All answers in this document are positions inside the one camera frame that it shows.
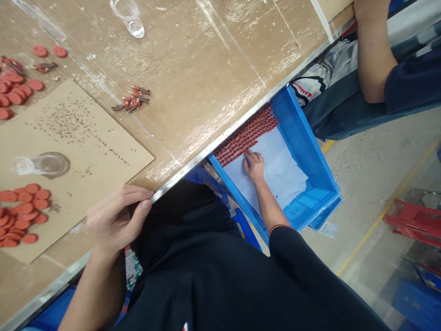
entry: yellow floor line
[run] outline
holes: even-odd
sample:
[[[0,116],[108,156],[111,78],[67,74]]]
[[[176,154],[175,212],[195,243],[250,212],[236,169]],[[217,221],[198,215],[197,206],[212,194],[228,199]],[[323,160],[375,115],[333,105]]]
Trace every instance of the yellow floor line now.
[[[378,216],[375,223],[371,226],[369,231],[365,234],[363,239],[360,241],[360,243],[357,245],[357,247],[354,249],[354,251],[351,253],[351,256],[346,260],[346,262],[343,264],[343,266],[340,268],[340,270],[337,273],[337,276],[341,277],[343,272],[346,270],[346,268],[349,266],[351,261],[354,259],[355,255],[358,253],[360,248],[366,243],[366,241],[369,239],[369,237],[372,235],[372,232],[376,229],[376,227],[380,224],[380,222],[383,220],[383,217],[386,215],[387,211],[392,207],[392,204],[394,203],[394,200],[401,196],[401,194],[404,192],[404,190],[409,185],[410,181],[415,177],[418,170],[424,165],[424,163],[427,161],[427,159],[432,155],[432,153],[435,151],[435,149],[439,146],[441,143],[441,137],[436,139],[433,144],[430,146],[430,148],[427,150],[427,152],[424,154],[424,156],[421,158],[421,160],[418,162],[418,164],[415,166],[415,168],[412,170],[412,172],[407,176],[407,178],[403,181],[403,183],[399,186],[396,193],[390,199],[386,207],[381,212],[380,216]]]
[[[332,145],[335,144],[335,140],[329,140],[324,146],[322,147],[322,153],[325,154],[329,149],[332,147]]]

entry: black sleeve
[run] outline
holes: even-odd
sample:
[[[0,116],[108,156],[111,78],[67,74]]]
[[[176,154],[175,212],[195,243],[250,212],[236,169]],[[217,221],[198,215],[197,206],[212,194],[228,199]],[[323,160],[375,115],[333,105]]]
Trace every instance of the black sleeve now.
[[[270,234],[271,259],[342,330],[390,330],[381,318],[312,251],[292,228],[279,226]]]
[[[441,101],[441,48],[395,66],[384,87],[386,109],[393,114]]]

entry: stack of rubber discs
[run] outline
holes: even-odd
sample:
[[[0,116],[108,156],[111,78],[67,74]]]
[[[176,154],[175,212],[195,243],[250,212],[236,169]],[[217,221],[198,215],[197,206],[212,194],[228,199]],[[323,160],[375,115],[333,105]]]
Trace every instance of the stack of rubber discs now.
[[[36,183],[0,192],[0,201],[13,204],[0,208],[0,248],[16,247],[21,242],[33,244],[38,240],[38,235],[29,230],[48,221],[43,210],[52,205],[50,197],[51,192]]]
[[[32,50],[39,57],[49,55],[48,50],[43,46],[35,45]],[[53,47],[52,51],[58,57],[68,55],[68,52],[61,46]],[[42,91],[44,88],[45,84],[42,81],[27,80],[24,74],[7,71],[0,75],[0,120],[10,120],[14,117],[15,114],[8,108],[9,106],[25,104],[34,91]]]

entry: workbench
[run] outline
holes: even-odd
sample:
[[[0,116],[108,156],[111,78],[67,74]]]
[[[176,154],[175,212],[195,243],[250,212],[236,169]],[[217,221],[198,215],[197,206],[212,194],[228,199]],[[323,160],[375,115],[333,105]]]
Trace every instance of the workbench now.
[[[354,22],[350,3],[138,0],[146,35],[136,39],[108,1],[2,0],[1,53],[31,66],[33,45],[64,47],[69,56],[40,97],[74,79],[153,154],[130,183],[157,200]],[[130,85],[150,89],[150,104],[112,111]],[[37,100],[15,107],[17,116]],[[92,244],[80,223],[29,265],[0,252],[0,329],[14,330],[56,295]]]

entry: red plastic stool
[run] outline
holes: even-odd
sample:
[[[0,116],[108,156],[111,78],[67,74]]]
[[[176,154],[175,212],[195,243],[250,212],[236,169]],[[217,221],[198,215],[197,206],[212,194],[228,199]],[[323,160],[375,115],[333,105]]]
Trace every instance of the red plastic stool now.
[[[383,221],[394,226],[393,233],[441,247],[441,211],[395,199],[397,215],[386,215]]]

